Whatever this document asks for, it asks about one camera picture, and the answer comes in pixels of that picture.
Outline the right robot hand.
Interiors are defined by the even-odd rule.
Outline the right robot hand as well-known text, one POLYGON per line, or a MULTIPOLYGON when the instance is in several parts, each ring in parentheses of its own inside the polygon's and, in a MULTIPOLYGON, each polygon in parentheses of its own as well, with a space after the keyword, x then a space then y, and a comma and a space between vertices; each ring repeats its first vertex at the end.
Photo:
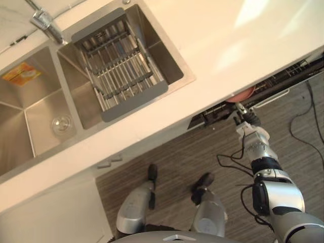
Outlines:
POLYGON ((256 127, 261 126, 260 119, 252 110, 248 110, 240 102, 235 102, 235 107, 237 111, 234 113, 233 120, 237 126, 242 124, 243 122, 247 122, 250 125, 256 127))

